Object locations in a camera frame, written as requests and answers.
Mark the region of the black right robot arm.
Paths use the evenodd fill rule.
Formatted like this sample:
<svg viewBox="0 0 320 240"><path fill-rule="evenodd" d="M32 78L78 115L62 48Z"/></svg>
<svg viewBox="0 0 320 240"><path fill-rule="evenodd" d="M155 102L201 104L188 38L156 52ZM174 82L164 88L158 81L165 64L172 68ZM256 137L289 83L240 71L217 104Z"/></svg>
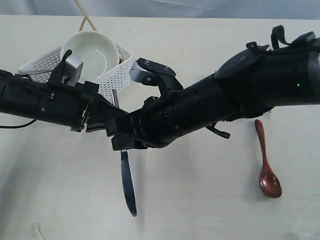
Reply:
<svg viewBox="0 0 320 240"><path fill-rule="evenodd" d="M132 66L135 82L159 88L131 113L111 118L106 133L115 151L163 148L177 138L220 121L252 119L277 106L320 102L320 39L310 31L292 42L282 25L272 29L271 44L248 42L215 73L183 88L166 65L139 58Z"/></svg>

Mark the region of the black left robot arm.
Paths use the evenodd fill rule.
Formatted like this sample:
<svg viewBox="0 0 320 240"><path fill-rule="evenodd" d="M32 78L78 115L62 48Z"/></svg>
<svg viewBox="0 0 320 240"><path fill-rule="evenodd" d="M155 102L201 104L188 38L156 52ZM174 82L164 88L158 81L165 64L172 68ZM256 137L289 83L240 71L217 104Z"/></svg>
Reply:
<svg viewBox="0 0 320 240"><path fill-rule="evenodd" d="M0 111L33 120L68 126L74 132L105 129L113 118L126 111L113 106L98 93L99 85L86 81L70 86L55 70L46 83L30 77L0 72Z"/></svg>

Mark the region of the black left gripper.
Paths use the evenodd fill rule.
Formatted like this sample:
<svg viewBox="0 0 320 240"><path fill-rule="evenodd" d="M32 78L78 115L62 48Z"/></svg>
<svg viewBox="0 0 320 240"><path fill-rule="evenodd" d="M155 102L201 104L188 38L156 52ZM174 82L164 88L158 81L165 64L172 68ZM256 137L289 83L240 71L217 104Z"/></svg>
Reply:
<svg viewBox="0 0 320 240"><path fill-rule="evenodd" d="M48 82L39 99L37 119L80 132L87 118L87 133L104 131L110 120L125 116L128 112L114 106L103 96L97 96L98 90L99 85L89 81L75 86Z"/></svg>

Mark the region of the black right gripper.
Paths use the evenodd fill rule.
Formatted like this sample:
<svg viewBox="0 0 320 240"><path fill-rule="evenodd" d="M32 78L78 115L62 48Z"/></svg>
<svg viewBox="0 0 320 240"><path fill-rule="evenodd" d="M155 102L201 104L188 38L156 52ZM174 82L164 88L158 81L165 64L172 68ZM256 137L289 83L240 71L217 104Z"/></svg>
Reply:
<svg viewBox="0 0 320 240"><path fill-rule="evenodd" d="M162 96L105 123L112 149L164 148L177 138L200 129L199 96Z"/></svg>

